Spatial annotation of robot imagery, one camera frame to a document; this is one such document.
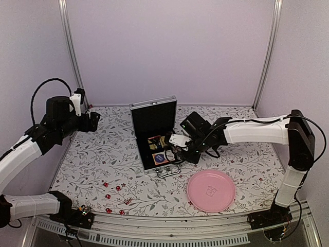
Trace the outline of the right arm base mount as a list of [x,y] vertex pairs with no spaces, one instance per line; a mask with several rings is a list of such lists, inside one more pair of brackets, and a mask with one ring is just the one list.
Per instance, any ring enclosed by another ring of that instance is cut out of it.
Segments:
[[270,227],[277,224],[287,223],[293,219],[290,209],[268,209],[255,213],[250,213],[247,222],[252,230]]

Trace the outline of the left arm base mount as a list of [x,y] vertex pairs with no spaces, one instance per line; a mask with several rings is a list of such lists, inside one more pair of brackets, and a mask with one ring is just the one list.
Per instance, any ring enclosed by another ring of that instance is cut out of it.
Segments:
[[65,226],[75,226],[90,230],[94,222],[95,214],[90,206],[82,205],[77,209],[71,208],[67,213],[49,215],[50,220],[62,223]]

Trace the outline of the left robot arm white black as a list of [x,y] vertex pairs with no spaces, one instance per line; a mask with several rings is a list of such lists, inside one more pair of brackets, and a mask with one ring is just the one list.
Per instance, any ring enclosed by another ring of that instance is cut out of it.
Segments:
[[[55,96],[46,101],[46,113],[40,123],[33,117],[32,126],[1,156],[1,190],[30,163],[45,155],[54,146],[79,132],[95,132],[100,114],[83,113],[81,104],[85,91],[69,90],[69,96]],[[1,194],[1,227],[26,217],[47,214],[62,222],[73,223],[76,214],[87,215],[85,209],[74,210],[69,197],[59,191],[37,196],[9,196]]]

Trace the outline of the aluminium poker set case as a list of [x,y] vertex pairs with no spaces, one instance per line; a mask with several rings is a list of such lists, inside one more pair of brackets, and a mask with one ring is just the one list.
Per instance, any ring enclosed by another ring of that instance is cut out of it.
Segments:
[[144,173],[156,173],[161,179],[181,173],[183,161],[169,142],[175,133],[176,97],[132,103],[129,107]]

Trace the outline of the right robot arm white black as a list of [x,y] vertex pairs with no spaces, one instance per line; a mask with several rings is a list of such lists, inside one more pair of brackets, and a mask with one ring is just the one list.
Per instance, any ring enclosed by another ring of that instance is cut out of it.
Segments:
[[279,203],[287,204],[287,171],[305,174],[320,161],[310,121],[299,111],[254,120],[224,117],[213,124],[191,113],[181,126],[192,139],[186,160],[198,164],[202,154],[211,154],[205,167],[226,172],[236,186],[236,199],[227,208],[219,206],[222,195],[210,195],[206,204],[214,206],[215,213],[268,209],[275,195]]

